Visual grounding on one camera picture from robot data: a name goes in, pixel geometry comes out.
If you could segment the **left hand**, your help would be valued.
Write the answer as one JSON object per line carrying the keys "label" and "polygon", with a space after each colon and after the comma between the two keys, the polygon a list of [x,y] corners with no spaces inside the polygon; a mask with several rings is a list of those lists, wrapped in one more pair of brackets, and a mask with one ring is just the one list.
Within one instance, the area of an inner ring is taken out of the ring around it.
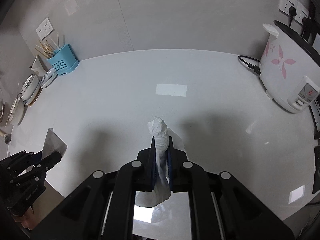
{"label": "left hand", "polygon": [[20,223],[25,229],[33,230],[37,226],[37,220],[31,207],[21,217],[14,216],[14,221]]}

